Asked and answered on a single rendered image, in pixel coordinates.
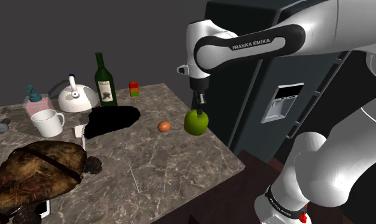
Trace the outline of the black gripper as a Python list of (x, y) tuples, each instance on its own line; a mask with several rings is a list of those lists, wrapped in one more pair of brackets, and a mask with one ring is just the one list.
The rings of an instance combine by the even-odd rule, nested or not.
[(190, 77), (190, 88), (193, 90), (191, 108), (197, 110), (198, 115), (203, 113), (203, 105), (206, 104), (205, 91), (209, 87), (209, 76), (206, 78)]

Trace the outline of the green apple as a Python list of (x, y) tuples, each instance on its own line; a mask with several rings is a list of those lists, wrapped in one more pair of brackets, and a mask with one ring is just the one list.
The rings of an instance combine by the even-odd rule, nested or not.
[(205, 112), (198, 115), (197, 110), (193, 109), (185, 115), (184, 129), (191, 135), (200, 136), (206, 132), (208, 123), (209, 117)]

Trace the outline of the dark refrigerator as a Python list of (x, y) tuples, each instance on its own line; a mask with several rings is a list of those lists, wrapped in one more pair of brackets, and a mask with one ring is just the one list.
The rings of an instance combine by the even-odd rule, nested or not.
[[(239, 36), (262, 31), (326, 0), (209, 1), (205, 18)], [(206, 90), (209, 129), (235, 154), (268, 162), (292, 138), (348, 52), (240, 60), (211, 75)]]

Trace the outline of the red and green ice lolly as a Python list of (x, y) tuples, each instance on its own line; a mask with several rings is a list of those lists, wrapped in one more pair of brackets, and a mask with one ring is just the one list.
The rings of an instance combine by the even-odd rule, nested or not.
[(134, 102), (137, 102), (136, 97), (139, 95), (139, 83), (137, 81), (131, 81), (129, 83), (130, 96), (134, 98)]

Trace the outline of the thin grey rod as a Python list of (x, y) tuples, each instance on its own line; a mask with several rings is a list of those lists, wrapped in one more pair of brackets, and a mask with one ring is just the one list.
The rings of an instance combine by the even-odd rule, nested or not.
[(138, 187), (138, 184), (137, 184), (136, 178), (135, 178), (135, 176), (134, 176), (134, 172), (133, 172), (133, 170), (132, 170), (132, 167), (131, 167), (131, 164), (130, 164), (129, 158), (128, 158), (127, 154), (126, 154), (125, 148), (123, 147), (122, 143), (120, 143), (120, 147), (122, 148), (123, 154), (124, 154), (125, 159), (126, 159), (126, 161), (127, 161), (127, 165), (128, 165), (128, 167), (129, 167), (129, 171), (130, 171), (130, 173), (131, 173), (131, 176), (132, 176), (132, 179), (133, 179), (133, 182), (134, 182), (135, 188), (136, 188), (137, 192), (139, 193), (139, 187)]

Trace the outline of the green wine bottle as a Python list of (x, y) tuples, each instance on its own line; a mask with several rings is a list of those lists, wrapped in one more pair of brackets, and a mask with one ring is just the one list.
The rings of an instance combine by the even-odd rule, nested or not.
[(96, 52), (97, 71), (95, 73), (95, 84), (99, 94), (101, 106), (117, 106), (115, 86), (111, 73), (105, 68), (101, 52)]

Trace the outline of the white kettle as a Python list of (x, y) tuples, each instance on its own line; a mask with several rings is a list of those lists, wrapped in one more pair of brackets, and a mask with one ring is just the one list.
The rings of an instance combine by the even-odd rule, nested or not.
[[(62, 89), (59, 95), (55, 97), (53, 91), (66, 82), (69, 85)], [(99, 105), (97, 93), (88, 86), (76, 84), (74, 74), (70, 74), (68, 80), (61, 81), (53, 86), (47, 94), (51, 99), (57, 99), (59, 109), (67, 113), (80, 113)]]

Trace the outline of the white flat slab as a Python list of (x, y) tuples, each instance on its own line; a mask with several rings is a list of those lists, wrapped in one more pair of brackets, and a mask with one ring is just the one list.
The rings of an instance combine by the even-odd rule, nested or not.
[(84, 124), (84, 125), (77, 125), (74, 128), (74, 135), (75, 135), (76, 138), (80, 138), (81, 139), (81, 145), (82, 145), (82, 147), (83, 147), (84, 150), (86, 150), (85, 136), (84, 136), (85, 126), (86, 126), (86, 124)]

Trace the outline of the white mug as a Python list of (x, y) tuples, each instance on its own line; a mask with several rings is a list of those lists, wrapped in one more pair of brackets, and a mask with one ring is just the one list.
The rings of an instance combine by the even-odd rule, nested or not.
[(62, 133), (65, 116), (54, 109), (44, 109), (34, 113), (31, 121), (43, 137), (51, 138)]

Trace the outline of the pink soap dispenser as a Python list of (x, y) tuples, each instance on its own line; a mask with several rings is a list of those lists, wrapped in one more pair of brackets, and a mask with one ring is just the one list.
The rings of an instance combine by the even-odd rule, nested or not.
[(54, 109), (48, 94), (36, 93), (32, 85), (27, 86), (27, 93), (29, 95), (24, 99), (23, 108), (25, 109), (29, 118), (39, 111)]

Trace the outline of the brown furry toy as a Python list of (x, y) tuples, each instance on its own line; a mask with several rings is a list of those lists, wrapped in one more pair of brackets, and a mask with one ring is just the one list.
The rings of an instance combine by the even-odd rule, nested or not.
[(14, 149), (0, 165), (0, 224), (41, 224), (41, 203), (75, 189), (84, 173), (102, 171), (80, 145), (36, 141)]

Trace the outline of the white flat device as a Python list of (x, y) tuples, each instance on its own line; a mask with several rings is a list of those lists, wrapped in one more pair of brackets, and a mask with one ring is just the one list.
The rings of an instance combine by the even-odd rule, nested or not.
[(41, 218), (47, 217), (51, 212), (50, 201), (46, 200), (41, 202), (37, 207), (35, 212), (40, 215)]

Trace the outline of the grey rounded object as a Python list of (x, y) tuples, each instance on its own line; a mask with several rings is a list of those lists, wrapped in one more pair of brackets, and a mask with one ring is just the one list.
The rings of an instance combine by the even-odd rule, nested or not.
[(9, 118), (5, 118), (2, 121), (0, 121), (0, 134), (3, 134), (10, 129), (9, 127), (10, 122), (11, 120)]

